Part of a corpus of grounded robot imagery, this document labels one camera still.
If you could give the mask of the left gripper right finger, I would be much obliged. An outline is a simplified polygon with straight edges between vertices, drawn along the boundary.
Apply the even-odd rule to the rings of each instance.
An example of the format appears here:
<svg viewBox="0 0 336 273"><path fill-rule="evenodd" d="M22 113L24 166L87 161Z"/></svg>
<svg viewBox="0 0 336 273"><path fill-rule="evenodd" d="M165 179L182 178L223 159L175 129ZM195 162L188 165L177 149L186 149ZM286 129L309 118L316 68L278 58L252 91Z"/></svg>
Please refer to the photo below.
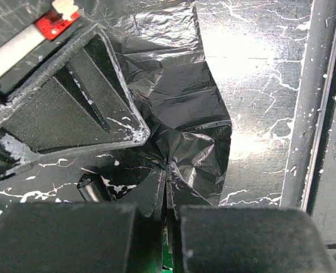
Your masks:
<svg viewBox="0 0 336 273"><path fill-rule="evenodd" d="M214 206L177 171L166 179L174 272L332 272L307 214Z"/></svg>

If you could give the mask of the black trash bag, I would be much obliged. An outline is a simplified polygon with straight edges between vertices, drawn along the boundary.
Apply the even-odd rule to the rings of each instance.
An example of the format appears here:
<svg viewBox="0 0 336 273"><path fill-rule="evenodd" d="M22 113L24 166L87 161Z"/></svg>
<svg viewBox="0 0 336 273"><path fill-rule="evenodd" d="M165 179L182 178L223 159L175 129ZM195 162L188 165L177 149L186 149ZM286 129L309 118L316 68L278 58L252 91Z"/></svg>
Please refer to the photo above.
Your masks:
<svg viewBox="0 0 336 273"><path fill-rule="evenodd" d="M206 62L193 1L81 1L108 35L151 135L118 157L128 176L157 168L179 204L217 205L232 123Z"/></svg>

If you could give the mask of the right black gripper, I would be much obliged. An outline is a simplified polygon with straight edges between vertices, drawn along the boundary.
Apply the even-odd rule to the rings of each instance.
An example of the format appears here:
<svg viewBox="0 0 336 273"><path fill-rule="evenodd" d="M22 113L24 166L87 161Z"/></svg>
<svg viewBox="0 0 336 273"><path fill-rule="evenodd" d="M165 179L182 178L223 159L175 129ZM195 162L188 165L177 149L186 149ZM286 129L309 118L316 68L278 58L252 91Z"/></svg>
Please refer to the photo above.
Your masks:
<svg viewBox="0 0 336 273"><path fill-rule="evenodd" d="M89 1L0 1L0 79L46 44L51 53L0 83L0 176L47 159L143 145L137 110Z"/></svg>

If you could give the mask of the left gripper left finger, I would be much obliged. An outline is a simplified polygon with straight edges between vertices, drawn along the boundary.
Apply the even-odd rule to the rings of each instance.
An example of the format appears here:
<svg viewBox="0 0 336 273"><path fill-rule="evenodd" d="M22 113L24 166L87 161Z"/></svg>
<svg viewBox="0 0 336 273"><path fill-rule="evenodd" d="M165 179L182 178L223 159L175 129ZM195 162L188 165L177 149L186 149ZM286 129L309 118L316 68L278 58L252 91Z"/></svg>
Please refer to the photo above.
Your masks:
<svg viewBox="0 0 336 273"><path fill-rule="evenodd" d="M0 215L0 272L161 272L165 172L118 201L14 204Z"/></svg>

